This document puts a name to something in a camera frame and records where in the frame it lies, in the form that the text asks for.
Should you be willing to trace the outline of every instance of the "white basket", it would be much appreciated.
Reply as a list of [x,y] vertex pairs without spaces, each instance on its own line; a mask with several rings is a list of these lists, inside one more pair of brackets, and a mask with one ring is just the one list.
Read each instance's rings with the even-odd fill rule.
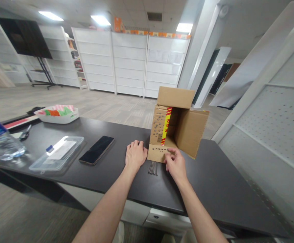
[[74,107],[74,112],[65,116],[47,116],[47,115],[38,114],[40,111],[50,110],[52,109],[52,107],[53,106],[50,106],[50,107],[35,111],[34,114],[37,117],[39,117],[39,119],[43,122],[57,123],[57,124],[68,124],[76,120],[77,118],[79,118],[78,108],[75,108],[75,107]]

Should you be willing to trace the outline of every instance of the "ceiling light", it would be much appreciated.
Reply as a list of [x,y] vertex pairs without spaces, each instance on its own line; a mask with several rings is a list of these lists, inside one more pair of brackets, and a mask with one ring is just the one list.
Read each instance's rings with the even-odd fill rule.
[[46,16],[47,18],[52,19],[52,20],[63,21],[62,18],[58,17],[57,15],[53,14],[52,12],[39,11],[39,13]]
[[99,25],[111,25],[110,22],[102,15],[91,15],[91,18],[94,19]]
[[177,26],[176,31],[178,32],[185,32],[185,33],[189,33],[192,29],[193,24],[183,24],[183,23],[179,23]]

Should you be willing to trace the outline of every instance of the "hand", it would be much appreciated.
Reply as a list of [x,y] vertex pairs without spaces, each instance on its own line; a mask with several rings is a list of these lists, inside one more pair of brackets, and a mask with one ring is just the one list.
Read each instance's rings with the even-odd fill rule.
[[134,169],[137,173],[147,158],[147,152],[144,142],[140,141],[138,145],[138,140],[135,140],[127,146],[126,166]]
[[169,171],[176,184],[183,180],[187,180],[185,170],[185,159],[178,148],[169,148],[168,151],[174,152],[175,155],[166,153],[164,163],[166,163],[166,171]]

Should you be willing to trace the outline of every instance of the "black desk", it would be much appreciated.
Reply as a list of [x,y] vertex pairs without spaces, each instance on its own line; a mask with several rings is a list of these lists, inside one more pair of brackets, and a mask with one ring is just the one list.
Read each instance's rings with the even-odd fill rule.
[[[115,138],[111,148],[95,166],[78,162],[78,158],[101,136]],[[24,141],[29,154],[11,161],[1,161],[0,169],[12,174],[29,175],[48,182],[61,182],[105,193],[124,168],[126,146],[142,140],[148,146],[149,129],[104,121],[79,118],[66,124],[39,123]],[[28,167],[64,136],[83,136],[85,147],[64,175],[51,176],[33,172]],[[220,225],[250,230],[273,236],[287,234],[270,210],[261,202],[241,174],[211,140],[201,140],[196,160],[185,153],[187,176],[200,201]],[[171,213],[187,215],[179,190],[164,164],[158,164],[158,176],[148,174],[151,161],[146,161],[137,173],[128,199]]]

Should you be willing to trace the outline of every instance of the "television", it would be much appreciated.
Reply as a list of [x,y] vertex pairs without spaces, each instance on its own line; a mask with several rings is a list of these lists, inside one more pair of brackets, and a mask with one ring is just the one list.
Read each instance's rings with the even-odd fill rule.
[[0,18],[0,25],[18,54],[52,59],[36,21]]

